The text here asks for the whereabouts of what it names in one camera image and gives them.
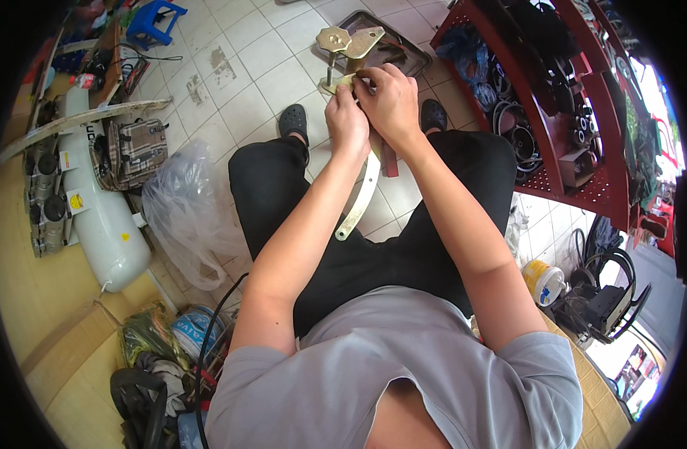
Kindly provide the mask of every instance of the wooden wall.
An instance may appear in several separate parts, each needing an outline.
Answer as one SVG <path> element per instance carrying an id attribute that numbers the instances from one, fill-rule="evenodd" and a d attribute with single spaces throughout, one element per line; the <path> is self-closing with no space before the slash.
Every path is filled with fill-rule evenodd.
<path id="1" fill-rule="evenodd" d="M 0 167 L 0 311 L 34 399 L 68 448 L 120 448 L 122 419 L 109 393 L 120 355 L 117 321 L 159 294 L 147 274 L 105 294 L 80 245 L 34 257 L 22 157 Z"/>

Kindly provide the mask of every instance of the black pants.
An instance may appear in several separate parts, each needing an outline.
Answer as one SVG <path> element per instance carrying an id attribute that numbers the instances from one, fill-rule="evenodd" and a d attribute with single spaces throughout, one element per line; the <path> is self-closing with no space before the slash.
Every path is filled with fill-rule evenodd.
<path id="1" fill-rule="evenodd" d="M 505 232 L 516 172 L 508 141 L 467 131 L 437 132 L 428 140 Z M 304 179 L 306 151 L 300 140 L 283 137 L 242 147 L 229 161 L 231 193 L 253 259 L 309 188 Z M 296 335 L 304 336 L 344 302 L 383 285 L 423 290 L 453 302 L 467 317 L 472 314 L 454 261 L 421 201 L 401 235 L 383 243 L 372 243 L 357 229 L 345 241 L 331 234 L 321 263 L 294 306 Z"/>

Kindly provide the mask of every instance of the person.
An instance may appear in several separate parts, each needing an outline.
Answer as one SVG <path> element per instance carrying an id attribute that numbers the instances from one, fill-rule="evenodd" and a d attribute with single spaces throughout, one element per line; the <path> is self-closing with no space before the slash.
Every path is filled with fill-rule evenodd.
<path id="1" fill-rule="evenodd" d="M 254 264 L 209 447 L 572 448 L 583 399 L 571 347 L 547 331 L 501 235 L 513 148 L 446 131 L 431 100 L 419 128 L 416 81 L 390 64 L 359 71 L 354 92 L 361 108 L 343 85 L 326 107 L 333 148 L 311 185 L 299 105 L 282 114 L 280 139 L 229 161 Z M 423 201 L 398 237 L 338 241 L 369 121 Z"/>

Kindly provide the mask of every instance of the man's left arm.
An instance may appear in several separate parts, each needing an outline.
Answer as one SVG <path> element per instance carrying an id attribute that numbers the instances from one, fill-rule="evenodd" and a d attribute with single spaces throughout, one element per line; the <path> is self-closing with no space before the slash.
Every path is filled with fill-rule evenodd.
<path id="1" fill-rule="evenodd" d="M 293 308 L 316 270 L 366 159 L 369 124 L 351 92 L 339 87 L 326 107 L 333 139 L 329 163 L 251 267 L 230 351 L 267 346 L 296 351 Z"/>

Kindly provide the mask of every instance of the plastic bucket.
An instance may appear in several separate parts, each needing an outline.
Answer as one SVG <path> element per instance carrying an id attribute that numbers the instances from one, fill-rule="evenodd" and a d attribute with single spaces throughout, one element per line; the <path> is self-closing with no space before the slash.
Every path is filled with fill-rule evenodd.
<path id="1" fill-rule="evenodd" d="M 565 287 L 563 271 L 540 260 L 532 260 L 523 267 L 523 280 L 533 300 L 549 306 Z"/>
<path id="2" fill-rule="evenodd" d="M 195 304 L 187 313 L 177 318 L 171 325 L 171 331 L 179 342 L 179 346 L 195 362 L 199 358 L 201 346 L 204 345 L 206 329 L 213 317 L 213 310 L 203 304 Z M 211 328 L 206 351 L 209 351 L 216 339 L 226 330 L 220 317 L 216 317 L 216 324 Z"/>

